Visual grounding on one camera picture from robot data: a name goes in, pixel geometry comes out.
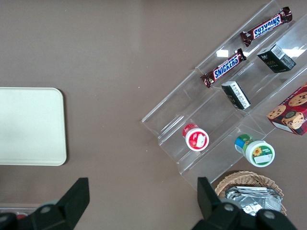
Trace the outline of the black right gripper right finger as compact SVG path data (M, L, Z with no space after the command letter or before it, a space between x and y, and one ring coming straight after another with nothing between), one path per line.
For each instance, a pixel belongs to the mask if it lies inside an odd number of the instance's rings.
M203 216L197 223L198 230L239 230L240 209L228 202L222 202L206 177L199 177L197 199Z

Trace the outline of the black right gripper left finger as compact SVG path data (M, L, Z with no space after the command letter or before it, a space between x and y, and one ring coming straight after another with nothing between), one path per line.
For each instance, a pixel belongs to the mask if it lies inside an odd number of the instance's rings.
M31 214L35 230L72 230L90 202L89 180L79 178L55 204L46 204Z

